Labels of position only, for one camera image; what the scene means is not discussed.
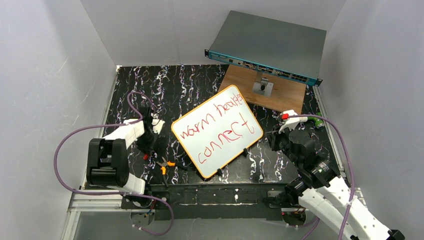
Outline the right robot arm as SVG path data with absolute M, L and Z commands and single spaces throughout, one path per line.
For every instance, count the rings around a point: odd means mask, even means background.
M 283 191 L 269 191 L 270 208 L 303 207 L 313 212 L 343 240 L 404 240 L 398 229 L 381 223 L 354 195 L 331 161 L 315 151 L 308 132 L 285 129 L 265 133 L 273 151 L 282 151 L 295 165 L 298 177 Z

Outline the orange framed whiteboard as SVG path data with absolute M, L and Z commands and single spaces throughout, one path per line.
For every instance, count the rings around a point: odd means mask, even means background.
M 235 85 L 175 120 L 171 131 L 204 179 L 213 177 L 264 135 Z

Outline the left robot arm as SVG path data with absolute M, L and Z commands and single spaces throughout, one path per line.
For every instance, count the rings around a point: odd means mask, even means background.
M 142 113 L 143 119 L 128 119 L 112 133 L 93 138 L 88 144 L 86 180 L 91 186 L 106 187 L 126 194 L 143 195 L 146 181 L 130 173 L 128 156 L 131 146 L 147 159 L 155 151 L 154 146 L 165 121 L 158 118 L 149 107 Z

